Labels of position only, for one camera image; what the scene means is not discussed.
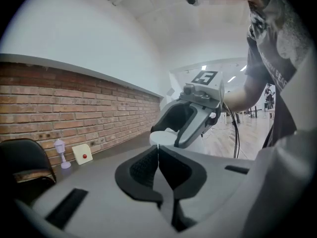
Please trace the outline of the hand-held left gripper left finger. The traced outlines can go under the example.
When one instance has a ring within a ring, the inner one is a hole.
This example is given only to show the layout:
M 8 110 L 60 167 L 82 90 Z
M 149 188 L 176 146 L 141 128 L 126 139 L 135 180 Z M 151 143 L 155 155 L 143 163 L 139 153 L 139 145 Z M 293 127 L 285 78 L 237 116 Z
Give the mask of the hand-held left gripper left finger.
M 147 150 L 130 150 L 86 163 L 42 194 L 33 210 L 46 217 L 74 188 L 87 196 L 64 230 L 80 238 L 170 238 L 173 228 L 152 202 L 136 201 L 115 182 L 115 170 L 124 161 Z

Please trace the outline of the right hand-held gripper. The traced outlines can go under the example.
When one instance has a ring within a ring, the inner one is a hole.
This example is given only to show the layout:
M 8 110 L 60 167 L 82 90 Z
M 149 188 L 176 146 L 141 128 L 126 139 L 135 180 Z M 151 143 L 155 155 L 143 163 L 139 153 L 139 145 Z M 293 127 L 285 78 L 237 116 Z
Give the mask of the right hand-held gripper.
M 222 72 L 200 71 L 189 83 L 185 83 L 179 99 L 168 103 L 160 111 L 151 133 L 167 128 L 179 131 L 174 147 L 189 147 L 211 128 L 212 119 L 220 117 L 223 96 Z

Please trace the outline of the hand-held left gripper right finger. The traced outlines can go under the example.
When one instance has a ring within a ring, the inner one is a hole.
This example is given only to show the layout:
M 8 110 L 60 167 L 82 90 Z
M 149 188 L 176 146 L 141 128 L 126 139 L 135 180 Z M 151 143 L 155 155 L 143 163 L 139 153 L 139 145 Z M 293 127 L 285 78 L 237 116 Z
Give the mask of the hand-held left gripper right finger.
M 215 213 L 245 179 L 253 162 L 179 148 L 158 148 L 159 207 L 175 230 L 185 230 Z

